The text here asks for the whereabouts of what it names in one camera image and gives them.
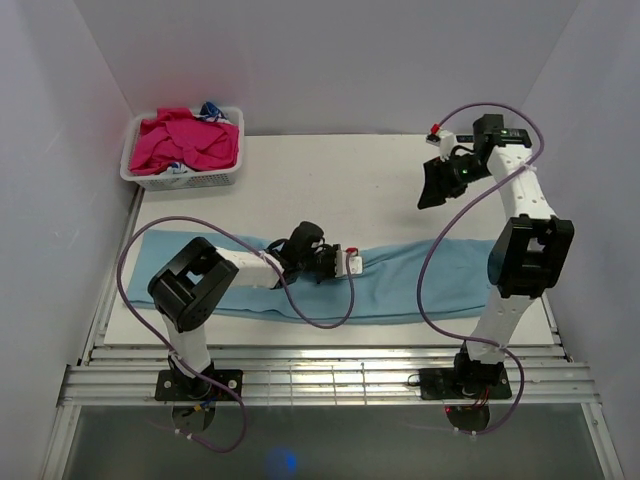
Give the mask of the light blue trousers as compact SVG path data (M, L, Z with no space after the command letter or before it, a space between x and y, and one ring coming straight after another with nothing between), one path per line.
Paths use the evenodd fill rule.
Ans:
M220 315L318 324L346 319L348 325L417 323L419 313L433 320L479 316L491 285L487 261L491 240L444 239L380 246L361 251L364 270L352 281L316 283L302 277L289 294L265 288L231 288L220 301Z

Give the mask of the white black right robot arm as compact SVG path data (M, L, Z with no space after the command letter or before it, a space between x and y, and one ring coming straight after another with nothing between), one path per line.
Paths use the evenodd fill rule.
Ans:
M485 114L469 136L434 125L427 137L438 157L424 163L421 209L461 196L467 186L491 177L498 187L506 223L489 253L487 305L449 368L418 373L425 400L511 397L506 348L526 310L553 288L574 238L571 221L549 206L531 160L533 143L524 129L508 128L500 114Z

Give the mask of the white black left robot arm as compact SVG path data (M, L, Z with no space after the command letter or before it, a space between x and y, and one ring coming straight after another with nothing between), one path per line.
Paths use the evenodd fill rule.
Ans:
M229 250L203 237L189 241L147 287L169 333L169 368L179 391L197 400L213 390L204 324L229 289L279 289L303 274L317 282L333 280L349 273L349 260L347 252L326 244L324 231L308 221L264 250Z

